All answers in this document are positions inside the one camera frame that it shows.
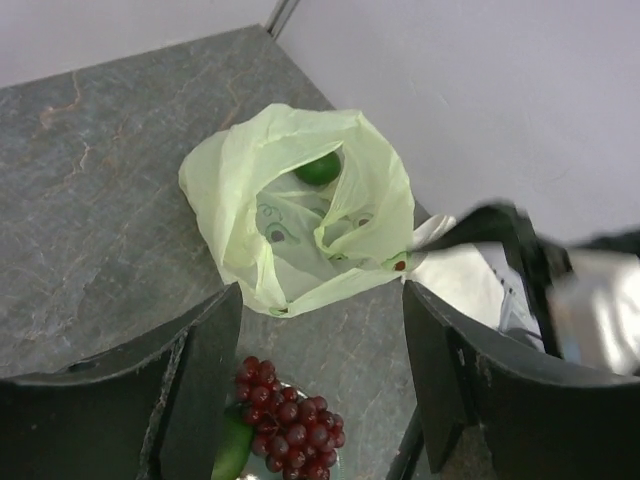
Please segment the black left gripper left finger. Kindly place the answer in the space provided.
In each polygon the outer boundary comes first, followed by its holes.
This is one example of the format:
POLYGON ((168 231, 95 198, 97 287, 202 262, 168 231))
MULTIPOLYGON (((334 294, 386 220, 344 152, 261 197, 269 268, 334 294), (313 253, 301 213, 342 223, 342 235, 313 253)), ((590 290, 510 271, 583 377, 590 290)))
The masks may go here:
POLYGON ((207 479, 222 441, 242 296, 54 373, 1 383, 5 479, 207 479))

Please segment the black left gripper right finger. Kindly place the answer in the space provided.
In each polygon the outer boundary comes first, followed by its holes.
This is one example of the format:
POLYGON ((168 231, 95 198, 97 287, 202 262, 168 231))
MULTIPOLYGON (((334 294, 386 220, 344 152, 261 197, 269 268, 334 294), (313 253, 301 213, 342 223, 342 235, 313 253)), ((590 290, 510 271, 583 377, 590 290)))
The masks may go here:
POLYGON ((402 301, 433 472, 480 426, 500 479, 638 478, 638 378, 541 353, 413 282, 402 301))

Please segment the green fake avocado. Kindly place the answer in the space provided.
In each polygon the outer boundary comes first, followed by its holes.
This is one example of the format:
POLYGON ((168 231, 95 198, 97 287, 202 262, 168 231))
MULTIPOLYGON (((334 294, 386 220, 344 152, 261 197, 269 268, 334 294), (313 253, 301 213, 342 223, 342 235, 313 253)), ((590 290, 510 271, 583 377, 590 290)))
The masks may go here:
POLYGON ((253 427, 242 419, 237 408, 228 408, 224 413, 224 427, 221 444, 218 448, 212 480, 236 480, 251 453, 253 427))

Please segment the dark red fake grapes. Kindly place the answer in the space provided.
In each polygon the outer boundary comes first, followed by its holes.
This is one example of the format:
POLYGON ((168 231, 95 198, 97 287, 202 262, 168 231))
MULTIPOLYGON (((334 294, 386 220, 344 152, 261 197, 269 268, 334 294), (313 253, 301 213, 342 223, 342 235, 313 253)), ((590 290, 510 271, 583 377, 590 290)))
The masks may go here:
POLYGON ((253 427, 252 453, 284 479, 330 479, 346 443, 344 419, 322 396, 283 384, 274 364, 246 357, 234 378, 235 405, 253 427))

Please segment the light green plastic bag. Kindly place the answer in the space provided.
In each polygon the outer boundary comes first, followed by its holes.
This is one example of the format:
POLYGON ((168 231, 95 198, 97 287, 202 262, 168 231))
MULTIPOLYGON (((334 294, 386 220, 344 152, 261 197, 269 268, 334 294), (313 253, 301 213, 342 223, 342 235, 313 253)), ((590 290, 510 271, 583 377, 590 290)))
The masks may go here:
POLYGON ((245 305, 291 318, 411 270, 414 197, 392 145, 358 110, 272 104, 201 142, 179 185, 221 279, 245 305), (336 152, 332 183, 294 170, 336 152))

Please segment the green fake lime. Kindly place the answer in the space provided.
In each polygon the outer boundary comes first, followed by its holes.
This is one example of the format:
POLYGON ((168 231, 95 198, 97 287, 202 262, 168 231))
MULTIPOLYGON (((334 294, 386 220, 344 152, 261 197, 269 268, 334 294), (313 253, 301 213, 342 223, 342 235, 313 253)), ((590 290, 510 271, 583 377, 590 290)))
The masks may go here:
POLYGON ((303 183, 321 187, 335 181, 341 174, 342 164, 336 152, 330 152, 321 158, 294 170, 295 176, 303 183))

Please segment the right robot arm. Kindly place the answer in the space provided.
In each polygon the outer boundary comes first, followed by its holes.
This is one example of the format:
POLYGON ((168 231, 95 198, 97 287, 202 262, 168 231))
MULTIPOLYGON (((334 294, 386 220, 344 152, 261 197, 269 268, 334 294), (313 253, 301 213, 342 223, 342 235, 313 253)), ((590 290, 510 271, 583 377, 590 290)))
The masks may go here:
POLYGON ((417 407, 395 470, 639 475, 639 236, 566 246, 510 203, 438 215, 394 261, 417 407))

